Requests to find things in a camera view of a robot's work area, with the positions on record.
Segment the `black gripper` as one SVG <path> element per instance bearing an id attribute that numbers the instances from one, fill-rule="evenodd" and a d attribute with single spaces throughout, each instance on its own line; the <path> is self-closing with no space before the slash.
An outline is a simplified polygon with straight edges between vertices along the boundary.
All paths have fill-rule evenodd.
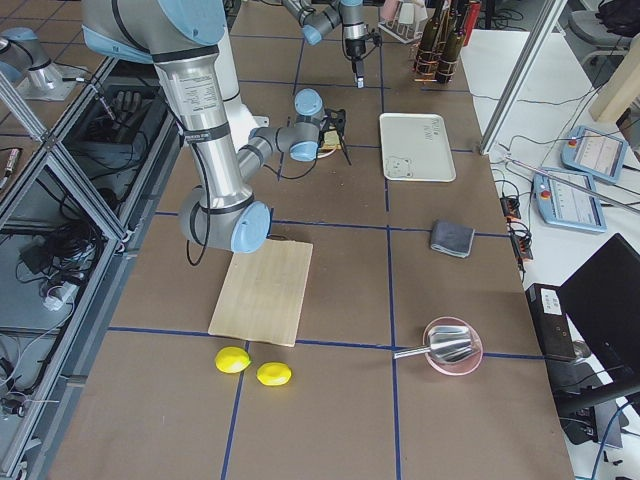
<path id="1" fill-rule="evenodd" d="M 341 145 L 344 144 L 344 132 L 346 127 L 345 109 L 324 109 L 324 117 L 321 121 L 320 140 L 322 142 L 323 133 L 330 130 L 337 130 L 341 137 Z"/>
<path id="2" fill-rule="evenodd" d="M 382 38 L 375 29 L 366 31 L 357 39 L 343 38 L 343 53 L 346 59 L 353 62 L 354 81 L 358 89 L 364 87 L 363 61 L 375 48 L 380 47 Z"/>

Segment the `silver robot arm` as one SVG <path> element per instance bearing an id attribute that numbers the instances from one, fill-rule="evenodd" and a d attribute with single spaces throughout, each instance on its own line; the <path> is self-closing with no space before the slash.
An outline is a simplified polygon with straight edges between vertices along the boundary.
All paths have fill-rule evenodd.
<path id="1" fill-rule="evenodd" d="M 320 95 L 303 89 L 294 99 L 291 127 L 259 127 L 236 147 L 217 68 L 226 31 L 220 1 L 85 1 L 86 45 L 105 56 L 154 66 L 171 112 L 196 162 L 201 186 L 179 218 L 189 241 L 239 253 L 258 250 L 268 237 L 269 208 L 249 179 L 282 152 L 315 159 L 326 110 Z"/>
<path id="2" fill-rule="evenodd" d="M 296 19 L 309 45 L 316 45 L 336 28 L 341 28 L 342 53 L 352 67 L 354 82 L 365 87 L 364 60 L 382 45 L 378 31 L 369 29 L 364 20 L 364 2 L 330 1 L 319 11 L 310 1 L 283 0 L 284 8 Z"/>

